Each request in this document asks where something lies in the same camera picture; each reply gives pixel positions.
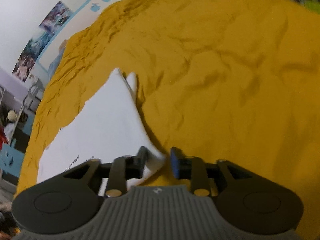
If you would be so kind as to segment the poster strip on wall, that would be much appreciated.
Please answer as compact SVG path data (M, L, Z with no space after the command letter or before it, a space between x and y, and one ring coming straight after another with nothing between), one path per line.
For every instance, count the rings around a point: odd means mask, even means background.
M12 73L22 82L25 82L36 60L51 41L53 36L71 17L73 12L62 1L58 1L53 9L40 23L39 29L22 50Z

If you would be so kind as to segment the red item on floor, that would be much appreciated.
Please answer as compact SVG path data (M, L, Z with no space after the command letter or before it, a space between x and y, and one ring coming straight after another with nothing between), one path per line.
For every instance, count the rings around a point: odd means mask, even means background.
M4 128L1 125L0 126L0 150L3 147L3 144L7 144L7 143L8 143L8 140L7 140L7 137L6 137L5 133L4 133Z

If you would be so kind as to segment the mustard yellow bedspread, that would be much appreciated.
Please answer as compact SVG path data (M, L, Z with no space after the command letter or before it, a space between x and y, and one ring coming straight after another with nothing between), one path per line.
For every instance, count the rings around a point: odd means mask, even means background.
M300 196L319 239L319 14L292 0L122 0L68 41L37 109L17 191L114 68L138 77L155 146L230 160Z

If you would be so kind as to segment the blue pillow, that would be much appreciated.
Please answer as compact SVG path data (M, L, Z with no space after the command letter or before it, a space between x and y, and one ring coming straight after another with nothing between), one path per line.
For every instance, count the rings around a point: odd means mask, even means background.
M65 48L67 46L67 42L68 42L68 40L64 40L61 43L61 45L58 48L59 53L58 53L57 57L49 65L49 69L48 69L48 80L49 81L52 79L53 75L56 72L57 67L59 66L59 64L60 64L60 62L62 60Z

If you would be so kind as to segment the blue apple headboard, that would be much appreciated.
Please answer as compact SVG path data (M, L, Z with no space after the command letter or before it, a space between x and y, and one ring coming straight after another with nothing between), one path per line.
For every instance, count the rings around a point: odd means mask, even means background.
M89 27L108 6L121 0L87 0L60 27L36 60L44 71L57 57L59 46L64 40Z

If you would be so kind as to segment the blue moon storage box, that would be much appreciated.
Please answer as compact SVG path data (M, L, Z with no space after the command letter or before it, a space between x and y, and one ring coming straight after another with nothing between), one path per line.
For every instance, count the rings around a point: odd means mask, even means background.
M3 144L1 149L1 169L12 176L20 177L20 172L25 154Z

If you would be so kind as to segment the white sweatshirt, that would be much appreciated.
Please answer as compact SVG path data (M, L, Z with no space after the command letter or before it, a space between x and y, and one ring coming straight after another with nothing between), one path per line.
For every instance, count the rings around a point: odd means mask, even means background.
M130 179L127 187L137 186L159 171L166 157L149 139L136 99L136 74L123 76L120 69L114 69L75 119L61 128L44 149L36 182L41 183L90 159L111 163L118 157L135 156L142 146L148 149L143 175L140 179Z

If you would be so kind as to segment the blue white shelf unit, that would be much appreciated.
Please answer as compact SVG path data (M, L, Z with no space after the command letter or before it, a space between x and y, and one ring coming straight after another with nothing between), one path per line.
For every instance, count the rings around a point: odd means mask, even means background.
M35 76L31 77L30 88L26 88L6 72L1 73L1 125L7 144L22 153L27 149L43 92L44 85Z

